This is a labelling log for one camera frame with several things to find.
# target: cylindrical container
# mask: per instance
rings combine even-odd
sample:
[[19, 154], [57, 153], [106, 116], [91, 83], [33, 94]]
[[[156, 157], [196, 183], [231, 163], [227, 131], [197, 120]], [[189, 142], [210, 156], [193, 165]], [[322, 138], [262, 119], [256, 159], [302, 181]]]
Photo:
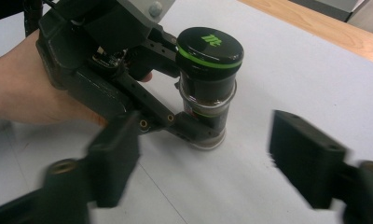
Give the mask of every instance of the cylindrical container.
[[195, 145], [217, 147], [225, 137], [229, 103], [236, 92], [236, 72], [242, 65], [242, 45], [211, 28], [194, 27], [177, 38], [175, 61], [181, 70], [184, 109], [219, 136]]

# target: green logo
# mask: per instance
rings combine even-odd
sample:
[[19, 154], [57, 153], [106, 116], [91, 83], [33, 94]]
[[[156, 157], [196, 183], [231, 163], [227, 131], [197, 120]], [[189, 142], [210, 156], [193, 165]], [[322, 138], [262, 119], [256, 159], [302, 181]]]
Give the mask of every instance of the green logo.
[[203, 40], [205, 40], [207, 43], [210, 43], [213, 47], [221, 46], [222, 40], [220, 40], [215, 35], [207, 35], [202, 37]]

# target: screw hole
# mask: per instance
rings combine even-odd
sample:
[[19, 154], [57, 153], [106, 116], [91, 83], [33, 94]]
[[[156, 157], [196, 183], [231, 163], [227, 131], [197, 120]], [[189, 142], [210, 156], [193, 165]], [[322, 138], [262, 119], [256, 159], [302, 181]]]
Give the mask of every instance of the screw hole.
[[169, 115], [167, 116], [167, 120], [172, 122], [174, 120], [174, 116], [173, 115]]
[[63, 174], [63, 173], [67, 173], [69, 171], [72, 171], [75, 168], [76, 168], [76, 162], [74, 162], [74, 161], [64, 161], [64, 162], [55, 164], [52, 167], [51, 172], [54, 175], [59, 175], [59, 174]]
[[339, 150], [339, 148], [337, 147], [337, 146], [335, 146], [335, 145], [329, 145], [328, 146], [330, 149], [332, 149], [332, 150]]
[[146, 128], [147, 126], [148, 126], [148, 122], [146, 122], [146, 120], [144, 119], [140, 120], [140, 127]]

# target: green stripe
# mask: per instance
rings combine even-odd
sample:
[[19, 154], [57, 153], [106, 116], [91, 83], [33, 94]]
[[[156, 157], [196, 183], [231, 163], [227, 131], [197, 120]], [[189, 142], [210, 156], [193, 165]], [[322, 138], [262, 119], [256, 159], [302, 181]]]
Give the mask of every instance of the green stripe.
[[208, 63], [204, 60], [201, 60], [195, 56], [190, 55], [188, 52], [184, 51], [179, 45], [178, 47], [178, 52], [180, 52], [181, 55], [183, 55], [185, 58], [189, 59], [190, 61], [194, 63], [201, 64], [206, 67], [212, 67], [212, 68], [219, 68], [219, 69], [227, 69], [227, 68], [234, 68], [242, 64], [242, 62], [237, 62], [237, 63], [230, 63], [230, 64], [223, 64], [223, 63]]

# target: human hand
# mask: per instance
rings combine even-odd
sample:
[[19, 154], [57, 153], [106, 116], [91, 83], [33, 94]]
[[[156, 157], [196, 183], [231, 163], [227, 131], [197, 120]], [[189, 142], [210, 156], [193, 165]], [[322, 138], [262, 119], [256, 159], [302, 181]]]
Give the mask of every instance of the human hand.
[[35, 47], [38, 35], [35, 31], [0, 58], [0, 119], [36, 124], [84, 119], [105, 125], [103, 117], [52, 87]]

